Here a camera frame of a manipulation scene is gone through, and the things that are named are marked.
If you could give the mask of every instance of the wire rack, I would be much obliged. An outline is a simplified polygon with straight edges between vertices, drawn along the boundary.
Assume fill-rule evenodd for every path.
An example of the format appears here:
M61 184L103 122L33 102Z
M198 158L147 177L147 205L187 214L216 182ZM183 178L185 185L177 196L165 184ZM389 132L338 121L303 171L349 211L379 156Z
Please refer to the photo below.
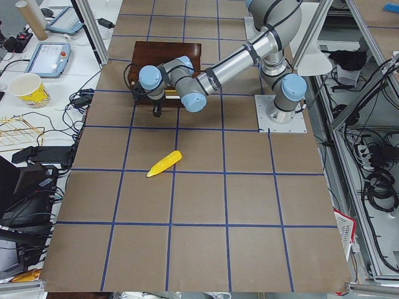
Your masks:
M44 130L42 126L32 126L22 116L2 118L0 120L0 153L21 150L28 144L42 145Z

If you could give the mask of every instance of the blue grid line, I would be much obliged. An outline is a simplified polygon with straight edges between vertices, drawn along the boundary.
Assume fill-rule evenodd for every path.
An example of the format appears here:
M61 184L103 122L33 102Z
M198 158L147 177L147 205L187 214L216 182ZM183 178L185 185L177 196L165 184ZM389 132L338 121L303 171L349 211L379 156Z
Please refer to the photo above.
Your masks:
M130 93L128 90L118 90L118 89L95 89L95 92L124 92ZM219 92L212 93L211 95L220 95ZM221 95L227 96L235 96L235 97L253 97L254 95L250 95L248 93L222 93Z
M118 37L147 37L138 34L114 34L112 36ZM182 36L148 36L148 38L161 38L161 39L181 39ZM244 42L246 39L218 39L217 37L186 37L186 39L206 39L206 40L231 40Z
M185 42L186 20L187 20L187 0L185 0L185 15L183 16L183 42Z
M220 18L219 18L219 1L216 1L216 13L218 16L218 58L221 60L220 48ZM229 292L233 291L231 283L231 262L230 262L230 239L229 239L229 212L227 197L227 179L226 179L226 143L224 140L224 113L223 113L223 88L220 89L220 105L221 105L221 125L222 125L222 150L223 150L223 190L224 190L224 216L226 218L226 258L227 258L227 274Z
M154 14L153 17L187 17L190 19L217 19L217 17L199 17L199 16L187 16L186 15L187 9L185 9L184 16L169 16L167 14ZM150 14L119 14L119 16L136 16L136 17L150 17ZM236 21L243 21L244 19L241 17L219 17L221 20L236 20Z
M283 218L282 218L279 186L277 185L276 167L274 165L274 155L273 155L273 147L272 147L272 140L271 140L270 130L267 132L267 138L269 140L269 146L270 146L270 156L271 156L271 163L272 163L272 169L273 169L274 187L276 189L277 205L278 205L278 208L279 208L279 217L280 217L280 222L281 222L282 241L284 243L284 252L286 254L286 262L287 262L289 284L290 284L290 287L291 287L291 292L294 292L295 291L294 290L294 282L292 281L291 266L290 266L290 263L289 263L287 239L286 239L286 232L284 231L284 221L283 221Z
M177 150L178 138L179 138L179 120L180 120L180 108L177 108L177 119L176 119L176 136L175 136L175 150ZM171 251L171 236L172 236L172 225L173 225L173 200L175 197L175 181L176 181L176 164L173 165L172 171L172 186L170 196L170 211L169 211L169 228L168 228L168 250L166 253L166 278L165 278L165 291L169 289L169 271L170 271L170 251Z
M151 15L150 15L150 24L148 25L148 31L147 31L147 36L146 36L146 41L148 42L148 40L150 39L150 31L151 31L151 25L152 25L152 19L153 19L153 13L154 13L154 8L155 8L155 3L156 0L154 0L153 4L152 4L152 10L151 10Z
M133 111L132 111L132 118L130 119L130 126L133 125L133 120L134 120L134 117L135 117L135 109L136 109L136 106L134 106ZM118 204L119 204L119 199L120 199L120 193L121 193L121 190L122 190L122 183L123 183L123 176L124 176L123 170L125 169L125 166L126 166L126 161L127 161L127 155L128 155L131 135L132 135L132 129L129 129L129 135L128 135L128 138L127 138L126 148L125 148L125 156L123 157L122 171L121 171L121 174L120 174L118 193L117 193L117 200L115 201L115 207L113 208L112 225L111 225L110 237L109 237L109 240L108 240L107 254L105 256L105 262L104 262L104 268L103 268L100 291L104 290L105 277L107 276L108 261L109 261L112 238L113 238L113 229L115 227L114 223L115 223L115 220L117 218Z
M74 171L108 171L108 172L126 172L126 173L147 173L147 169L106 169L106 168L72 168ZM165 170L164 173L173 173L173 170ZM228 176L324 176L322 173L241 173L234 171L193 171L193 170L175 170L175 173L182 174L225 174Z
M131 60L128 59L120 59L120 58L110 58L110 60L112 61L122 61L122 62L131 62Z
M399 27L367 26L367 28L399 29Z
M139 129L139 130L175 130L174 127L164 126L110 126L110 125L85 125L85 128L118 128L118 129ZM259 130L251 129L218 129L218 128L179 128L179 130L187 131L230 131L230 132L259 132Z
M281 224L217 224L217 223L162 223L162 222L126 222L126 221L57 221L66 225L130 225L130 226L180 226L180 227L256 227L285 229L337 229L336 225L281 225Z

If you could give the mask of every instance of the yellow paper cup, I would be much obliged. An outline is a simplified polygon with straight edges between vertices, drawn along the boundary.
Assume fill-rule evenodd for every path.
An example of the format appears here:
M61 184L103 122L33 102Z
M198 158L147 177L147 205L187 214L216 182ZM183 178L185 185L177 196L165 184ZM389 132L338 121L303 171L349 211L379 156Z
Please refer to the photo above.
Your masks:
M51 99L40 76L33 73L21 74L14 78L8 86L8 90L32 108L42 108Z

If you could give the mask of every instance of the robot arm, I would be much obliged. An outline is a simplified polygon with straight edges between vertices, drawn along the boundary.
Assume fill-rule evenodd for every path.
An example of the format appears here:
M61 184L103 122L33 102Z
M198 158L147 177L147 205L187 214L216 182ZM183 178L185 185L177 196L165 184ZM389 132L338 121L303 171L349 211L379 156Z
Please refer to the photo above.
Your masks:
M262 78L276 92L274 106L269 109L271 117L277 122L287 122L306 91L304 79L287 71L283 53L299 29L300 3L297 0L247 0L246 5L259 33L196 78L192 77L193 66L186 56L141 69L141 86L154 101L155 109L161 108L165 87L173 85L186 109L198 112L206 105L206 96L262 60Z

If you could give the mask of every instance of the black monitor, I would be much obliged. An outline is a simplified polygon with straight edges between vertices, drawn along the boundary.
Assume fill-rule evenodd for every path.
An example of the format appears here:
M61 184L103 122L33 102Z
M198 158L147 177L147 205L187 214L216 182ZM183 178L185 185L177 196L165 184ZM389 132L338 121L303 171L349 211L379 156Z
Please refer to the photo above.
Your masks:
M35 163L28 167L17 168L0 156L0 218L3 218L7 212L15 211L26 197L35 197L41 201L47 198L48 196L42 195L50 195L49 192L42 194L39 191L54 189L57 175L55 167Z

